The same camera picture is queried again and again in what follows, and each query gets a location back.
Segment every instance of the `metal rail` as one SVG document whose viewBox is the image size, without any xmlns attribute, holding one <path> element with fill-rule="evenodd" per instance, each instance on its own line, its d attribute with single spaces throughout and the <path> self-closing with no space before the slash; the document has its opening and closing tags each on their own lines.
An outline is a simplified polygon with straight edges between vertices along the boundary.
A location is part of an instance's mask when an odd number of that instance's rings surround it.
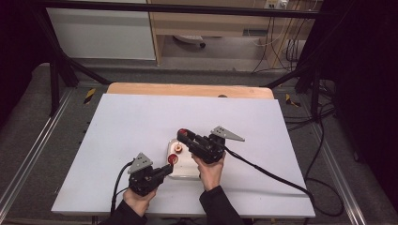
<svg viewBox="0 0 398 225">
<path fill-rule="evenodd" d="M 45 144 L 49 140 L 56 124 L 61 118 L 62 113 L 69 103 L 69 98 L 71 93 L 73 92 L 72 88 L 68 88 L 61 98 L 61 104 L 58 111 L 55 113 L 53 117 L 50 117 L 44 126 L 43 130 L 38 135 L 35 143 L 30 149 L 28 155 L 26 156 L 23 164 L 20 169 L 14 175 L 14 178 L 9 183 L 6 191 L 0 199 L 0 224 L 2 224 L 3 220 L 6 218 L 6 215 L 11 208 L 11 205 L 14 203 L 15 199 L 18 196 L 21 188 L 23 187 L 24 182 L 26 181 L 29 173 L 32 171 L 35 166 L 38 157 L 40 156 L 41 151 L 43 150 Z"/>
</svg>

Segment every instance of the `person's left hand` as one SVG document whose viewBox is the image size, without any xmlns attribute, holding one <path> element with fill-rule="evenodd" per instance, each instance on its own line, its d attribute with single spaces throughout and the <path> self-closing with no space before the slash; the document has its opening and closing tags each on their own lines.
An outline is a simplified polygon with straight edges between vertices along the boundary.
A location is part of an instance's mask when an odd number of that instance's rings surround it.
<svg viewBox="0 0 398 225">
<path fill-rule="evenodd" d="M 156 188 L 143 197 L 128 188 L 123 193 L 123 200 L 138 216 L 143 217 L 146 209 L 149 207 L 149 202 L 155 197 L 157 190 Z"/>
</svg>

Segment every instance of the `person's right hand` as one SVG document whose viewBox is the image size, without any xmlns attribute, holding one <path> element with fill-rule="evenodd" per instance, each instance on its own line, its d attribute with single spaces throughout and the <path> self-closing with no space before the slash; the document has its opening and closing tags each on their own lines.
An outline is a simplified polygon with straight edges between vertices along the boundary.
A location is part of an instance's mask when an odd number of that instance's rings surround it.
<svg viewBox="0 0 398 225">
<path fill-rule="evenodd" d="M 225 152 L 218 162 L 211 164 L 205 163 L 201 158 L 192 154 L 193 160 L 198 164 L 200 179 L 202 180 L 205 191 L 210 191 L 220 185 L 222 179 L 222 167 L 225 159 Z"/>
</svg>

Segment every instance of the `black controller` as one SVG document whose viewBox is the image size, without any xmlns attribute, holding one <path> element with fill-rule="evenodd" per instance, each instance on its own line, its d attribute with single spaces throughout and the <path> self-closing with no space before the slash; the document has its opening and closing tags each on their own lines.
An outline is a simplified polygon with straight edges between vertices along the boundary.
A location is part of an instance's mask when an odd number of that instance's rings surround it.
<svg viewBox="0 0 398 225">
<path fill-rule="evenodd" d="M 173 172 L 173 165 L 165 165 L 153 169 L 152 166 L 143 168 L 130 175 L 129 188 L 140 196 L 145 196 L 163 183 L 164 177 Z"/>
<path fill-rule="evenodd" d="M 214 134 L 202 137 L 188 129 L 181 128 L 176 133 L 176 139 L 187 145 L 190 152 L 207 164 L 218 162 L 224 153 L 225 139 Z"/>
</svg>

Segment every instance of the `small yellow object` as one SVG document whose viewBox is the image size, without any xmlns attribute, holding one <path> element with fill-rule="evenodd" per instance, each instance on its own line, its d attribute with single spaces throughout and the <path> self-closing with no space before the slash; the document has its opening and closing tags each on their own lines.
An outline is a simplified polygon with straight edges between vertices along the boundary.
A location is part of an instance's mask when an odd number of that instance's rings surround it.
<svg viewBox="0 0 398 225">
<path fill-rule="evenodd" d="M 176 153 L 181 153 L 182 152 L 182 146 L 181 146 L 181 144 L 176 144 L 176 146 L 175 146 L 175 151 L 176 151 Z"/>
</svg>

